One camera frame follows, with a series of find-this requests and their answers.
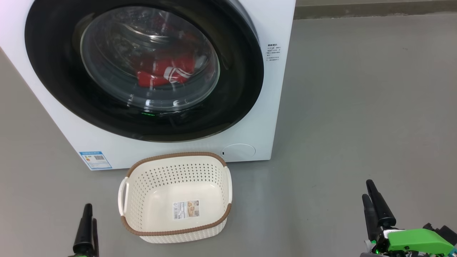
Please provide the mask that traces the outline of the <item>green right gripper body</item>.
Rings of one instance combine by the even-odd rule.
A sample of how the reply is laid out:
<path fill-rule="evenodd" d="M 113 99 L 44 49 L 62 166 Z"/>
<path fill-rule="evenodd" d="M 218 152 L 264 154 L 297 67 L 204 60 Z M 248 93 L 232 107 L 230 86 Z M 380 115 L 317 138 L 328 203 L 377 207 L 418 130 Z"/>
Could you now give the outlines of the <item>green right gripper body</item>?
<path fill-rule="evenodd" d="M 362 257 L 454 257 L 455 246 L 427 229 L 382 230 L 375 240 L 366 240 Z"/>

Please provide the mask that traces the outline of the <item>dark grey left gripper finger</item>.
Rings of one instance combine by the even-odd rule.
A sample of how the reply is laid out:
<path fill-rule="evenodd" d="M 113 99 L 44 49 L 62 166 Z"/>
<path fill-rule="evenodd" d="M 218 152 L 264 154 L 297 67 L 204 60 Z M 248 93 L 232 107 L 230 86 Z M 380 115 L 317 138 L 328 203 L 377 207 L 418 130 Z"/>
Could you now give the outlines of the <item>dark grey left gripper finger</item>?
<path fill-rule="evenodd" d="M 73 245 L 75 255 L 93 255 L 92 241 L 92 204 L 87 203 L 79 222 L 78 231 Z"/>
<path fill-rule="evenodd" d="M 99 239 L 98 239 L 98 228 L 97 220 L 93 218 L 92 220 L 92 237 L 93 237 L 93 257 L 99 257 Z"/>

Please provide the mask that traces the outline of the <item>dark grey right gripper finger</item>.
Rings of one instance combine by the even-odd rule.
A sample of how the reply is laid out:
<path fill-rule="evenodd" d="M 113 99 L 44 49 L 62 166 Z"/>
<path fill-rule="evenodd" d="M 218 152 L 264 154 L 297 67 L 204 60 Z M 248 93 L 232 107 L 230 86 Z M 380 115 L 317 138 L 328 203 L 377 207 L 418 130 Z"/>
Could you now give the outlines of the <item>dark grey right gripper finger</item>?
<path fill-rule="evenodd" d="M 382 228 L 395 226 L 397 223 L 396 218 L 373 180 L 367 180 L 367 192 L 375 215 L 376 226 Z"/>
<path fill-rule="evenodd" d="M 364 215 L 368 239 L 370 241 L 376 242 L 379 234 L 381 233 L 381 227 L 378 226 L 378 218 L 373 201 L 371 200 L 368 194 L 362 195 L 362 201 L 364 206 Z"/>

